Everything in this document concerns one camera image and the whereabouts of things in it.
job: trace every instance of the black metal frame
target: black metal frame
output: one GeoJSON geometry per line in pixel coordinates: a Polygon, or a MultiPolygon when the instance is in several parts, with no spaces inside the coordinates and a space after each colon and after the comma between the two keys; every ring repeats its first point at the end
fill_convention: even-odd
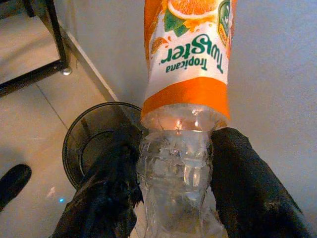
{"type": "MultiPolygon", "coordinates": [[[[31,7],[30,1],[23,0],[23,3],[24,3],[25,9],[26,9],[29,17],[33,17],[34,12],[33,12],[33,9],[31,7]]],[[[14,79],[11,79],[7,82],[0,84],[0,94],[2,92],[5,93],[9,87],[16,85],[17,83],[22,83],[22,82],[25,83],[26,80],[33,79],[35,77],[38,77],[41,74],[55,73],[57,71],[60,71],[60,70],[68,67],[65,48],[63,45],[63,41],[62,41],[59,24],[57,21],[57,15],[56,15],[54,2],[53,2],[53,0],[45,0],[45,3],[46,3],[46,7],[48,9],[48,12],[49,12],[49,16],[50,16],[50,20],[51,20],[51,24],[52,24],[52,28],[53,28],[54,39],[55,39],[55,43],[57,46],[57,50],[58,50],[58,54],[59,54],[60,59],[53,61],[51,63],[48,63],[48,64],[46,64],[40,68],[37,68],[31,72],[28,72],[26,74],[23,74],[19,77],[16,77],[14,79]]]]}

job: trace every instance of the orange stripe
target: orange stripe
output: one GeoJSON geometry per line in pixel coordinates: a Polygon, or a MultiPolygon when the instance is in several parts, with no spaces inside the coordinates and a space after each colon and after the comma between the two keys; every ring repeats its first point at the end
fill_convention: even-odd
{"type": "Polygon", "coordinates": [[[143,104],[141,117],[164,105],[192,103],[206,105],[229,119],[227,85],[208,77],[197,77],[172,84],[149,97],[143,104]]]}

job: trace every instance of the green leaf graphic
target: green leaf graphic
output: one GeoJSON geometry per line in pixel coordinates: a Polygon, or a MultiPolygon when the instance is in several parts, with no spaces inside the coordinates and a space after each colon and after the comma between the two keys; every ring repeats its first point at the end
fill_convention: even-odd
{"type": "Polygon", "coordinates": [[[175,32],[175,35],[177,37],[180,37],[181,35],[183,35],[188,30],[189,30],[189,28],[187,28],[185,25],[181,25],[180,27],[174,29],[174,32],[175,32]]]}
{"type": "Polygon", "coordinates": [[[171,31],[174,29],[179,28],[183,25],[185,20],[180,19],[174,16],[168,9],[166,10],[165,17],[164,17],[164,29],[165,32],[171,31]]]}

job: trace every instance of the tiled floor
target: tiled floor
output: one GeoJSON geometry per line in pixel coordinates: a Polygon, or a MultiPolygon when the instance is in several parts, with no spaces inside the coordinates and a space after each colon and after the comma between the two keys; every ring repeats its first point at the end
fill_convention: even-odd
{"type": "Polygon", "coordinates": [[[70,64],[69,76],[58,72],[0,98],[0,177],[19,163],[32,169],[0,213],[1,238],[48,237],[75,192],[62,165],[65,134],[84,110],[106,100],[72,55],[70,64]]]}

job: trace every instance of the white wall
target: white wall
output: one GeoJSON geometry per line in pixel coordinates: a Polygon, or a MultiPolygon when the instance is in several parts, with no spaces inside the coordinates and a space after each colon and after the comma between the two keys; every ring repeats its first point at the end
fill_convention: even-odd
{"type": "MultiPolygon", "coordinates": [[[[142,105],[142,0],[56,0],[66,30],[121,101],[142,105]]],[[[317,1],[238,0],[232,125],[249,136],[317,230],[317,1]]]]}

